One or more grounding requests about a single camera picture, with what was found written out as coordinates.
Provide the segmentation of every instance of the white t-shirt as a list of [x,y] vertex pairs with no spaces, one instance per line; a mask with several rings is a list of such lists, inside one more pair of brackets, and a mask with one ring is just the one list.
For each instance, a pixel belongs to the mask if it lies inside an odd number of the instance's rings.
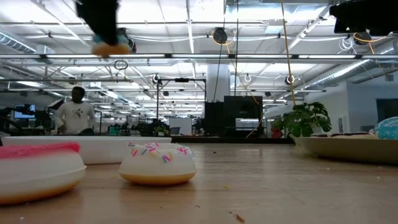
[[55,116],[57,126],[66,126],[66,134],[78,134],[86,128],[93,128],[94,109],[85,102],[65,103],[59,107]]

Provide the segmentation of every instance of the blue object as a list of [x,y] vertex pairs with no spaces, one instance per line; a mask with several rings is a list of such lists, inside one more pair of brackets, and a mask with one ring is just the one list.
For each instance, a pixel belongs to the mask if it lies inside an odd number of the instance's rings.
[[[118,35],[118,40],[119,40],[119,43],[121,43],[121,44],[127,44],[129,41],[127,40],[127,38],[125,38],[125,36],[123,36],[123,35]],[[99,43],[101,43],[102,42],[102,38],[100,37],[100,36],[98,36],[98,35],[95,35],[94,37],[93,37],[93,41],[96,43],[96,44],[99,44]]]
[[381,121],[374,129],[378,132],[379,139],[398,139],[398,117],[392,117]]
[[[24,105],[15,105],[15,108],[23,108]],[[30,106],[30,110],[35,112],[35,105]],[[34,119],[34,115],[22,114],[21,112],[14,111],[14,118],[15,119]]]

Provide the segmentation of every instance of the potted plant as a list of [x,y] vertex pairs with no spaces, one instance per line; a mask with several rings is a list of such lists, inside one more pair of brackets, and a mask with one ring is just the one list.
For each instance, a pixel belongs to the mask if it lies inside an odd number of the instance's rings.
[[331,130],[328,111],[319,102],[293,106],[293,111],[275,119],[272,127],[278,130],[287,129],[293,140],[298,137],[310,137],[317,128],[322,128],[324,132]]
[[169,134],[169,130],[164,126],[158,126],[155,128],[155,132],[158,136],[166,136]]

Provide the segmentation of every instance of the computer monitor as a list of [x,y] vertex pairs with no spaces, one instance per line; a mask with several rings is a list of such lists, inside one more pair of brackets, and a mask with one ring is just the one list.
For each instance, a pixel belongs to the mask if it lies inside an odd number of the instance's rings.
[[[23,108],[25,107],[25,105],[15,105],[15,109],[16,108]],[[35,111],[35,105],[31,105],[30,106],[30,110],[31,111]],[[35,116],[34,115],[28,115],[28,114],[22,114],[21,112],[16,112],[14,111],[14,118],[15,119],[34,119]]]

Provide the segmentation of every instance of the green leaves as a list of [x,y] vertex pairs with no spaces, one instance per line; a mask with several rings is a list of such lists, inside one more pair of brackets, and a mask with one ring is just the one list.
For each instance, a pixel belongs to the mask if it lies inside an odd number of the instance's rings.
[[279,130],[286,128],[295,137],[309,137],[313,134],[313,128],[321,127],[325,132],[330,131],[331,123],[325,106],[314,102],[293,106],[293,111],[277,118],[272,127]]

